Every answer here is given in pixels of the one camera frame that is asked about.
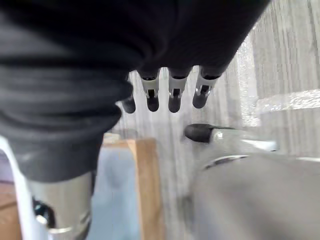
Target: gray floor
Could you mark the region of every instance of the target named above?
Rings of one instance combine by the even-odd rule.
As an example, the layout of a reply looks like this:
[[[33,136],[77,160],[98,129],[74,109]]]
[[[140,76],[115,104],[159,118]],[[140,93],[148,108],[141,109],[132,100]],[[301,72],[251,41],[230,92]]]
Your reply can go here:
[[[168,240],[194,239],[188,193],[197,159],[182,137],[187,124],[249,129],[278,140],[290,155],[320,157],[320,91],[300,93],[320,88],[319,45],[320,0],[275,0],[204,109],[192,107],[197,68],[189,76],[181,110],[174,114],[168,110],[166,70],[160,73],[160,108],[154,113],[147,109],[139,76],[132,73],[137,110],[125,113],[113,131],[124,138],[157,139]],[[275,102],[278,108],[263,108]]]

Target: robotic hand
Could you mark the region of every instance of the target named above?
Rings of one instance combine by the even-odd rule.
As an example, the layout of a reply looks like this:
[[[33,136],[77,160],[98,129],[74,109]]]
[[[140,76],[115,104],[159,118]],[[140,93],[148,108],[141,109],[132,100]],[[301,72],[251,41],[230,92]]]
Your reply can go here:
[[[320,162],[274,152],[256,134],[192,124],[185,135],[204,142],[193,181],[197,240],[320,238]]]
[[[199,65],[201,108],[269,2],[0,1],[0,134],[53,238],[86,237],[103,135],[121,117],[115,103],[136,107],[129,72],[138,70],[156,111],[158,72],[168,67],[177,112]]]

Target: metal part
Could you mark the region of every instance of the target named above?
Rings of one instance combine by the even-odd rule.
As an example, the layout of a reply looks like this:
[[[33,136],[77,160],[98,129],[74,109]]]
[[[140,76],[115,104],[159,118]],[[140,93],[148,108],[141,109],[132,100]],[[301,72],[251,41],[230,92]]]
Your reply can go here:
[[[93,174],[54,182],[28,181],[35,218],[47,228],[51,239],[85,239],[91,222]]]
[[[154,98],[158,97],[158,92],[159,92],[159,73],[156,76],[155,79],[143,79],[141,78],[142,81],[142,86],[143,86],[143,91],[145,93],[145,96],[147,99],[149,99],[150,96],[150,91],[153,91],[153,96]]]
[[[320,163],[274,141],[214,129],[193,181],[197,240],[320,239]]]
[[[196,85],[195,85],[195,94],[197,96],[204,95],[205,97],[208,97],[212,88],[215,86],[218,78],[215,79],[205,79],[201,72],[199,72]]]
[[[174,94],[174,90],[179,90],[179,93],[177,94],[177,97],[180,99],[182,97],[182,93],[185,90],[187,78],[174,78],[171,75],[169,75],[169,97],[173,98],[176,95]]]

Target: black fingertip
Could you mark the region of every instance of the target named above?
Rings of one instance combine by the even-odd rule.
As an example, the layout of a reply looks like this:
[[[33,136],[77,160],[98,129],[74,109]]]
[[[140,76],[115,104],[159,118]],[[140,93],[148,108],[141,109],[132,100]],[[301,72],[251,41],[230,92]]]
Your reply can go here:
[[[185,127],[184,135],[194,142],[209,143],[213,129],[210,124],[194,123]]]
[[[206,105],[207,98],[208,97],[203,94],[197,95],[194,93],[192,104],[196,109],[202,109]]]
[[[146,99],[146,103],[151,112],[156,112],[159,109],[158,97],[149,97]]]
[[[136,103],[133,98],[122,101],[122,106],[124,111],[128,114],[133,114],[136,111]]]
[[[168,108],[170,112],[176,113],[180,110],[181,98],[179,97],[169,97]]]

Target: wooden frame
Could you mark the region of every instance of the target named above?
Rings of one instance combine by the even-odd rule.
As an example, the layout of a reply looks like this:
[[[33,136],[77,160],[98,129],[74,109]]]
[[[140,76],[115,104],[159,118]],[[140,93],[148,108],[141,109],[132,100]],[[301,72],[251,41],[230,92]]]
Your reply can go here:
[[[136,168],[136,191],[141,240],[165,240],[163,202],[154,139],[126,140],[104,143],[108,148],[129,148]]]

